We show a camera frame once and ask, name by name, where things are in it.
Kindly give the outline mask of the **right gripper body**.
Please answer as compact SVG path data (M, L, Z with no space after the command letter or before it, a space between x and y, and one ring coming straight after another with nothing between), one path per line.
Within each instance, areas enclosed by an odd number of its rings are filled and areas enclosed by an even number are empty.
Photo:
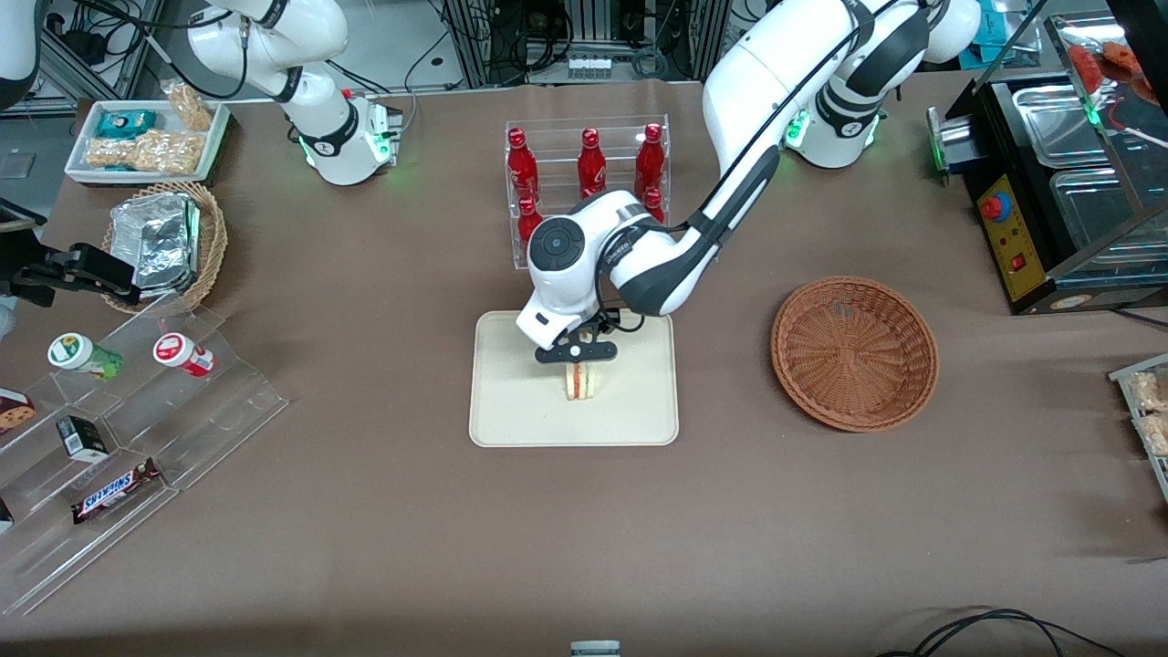
M41 265L46 258L46 247L40 242L35 229L46 224L46 216L34 213L21 205L1 203L1 288L4 297L14 297L25 302L47 306L44 288L22 282L26 267Z

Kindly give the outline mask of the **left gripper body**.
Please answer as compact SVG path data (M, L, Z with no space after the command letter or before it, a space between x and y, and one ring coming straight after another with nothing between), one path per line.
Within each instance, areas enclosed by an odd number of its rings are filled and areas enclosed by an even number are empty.
M579 357L579 364L595 362L596 348L614 348L618 346L602 339L616 328L602 312L588 318L580 314L555 314L538 304L522 307L515 319L517 328L535 345L535 359L538 364L564 364L562 352L571 352Z

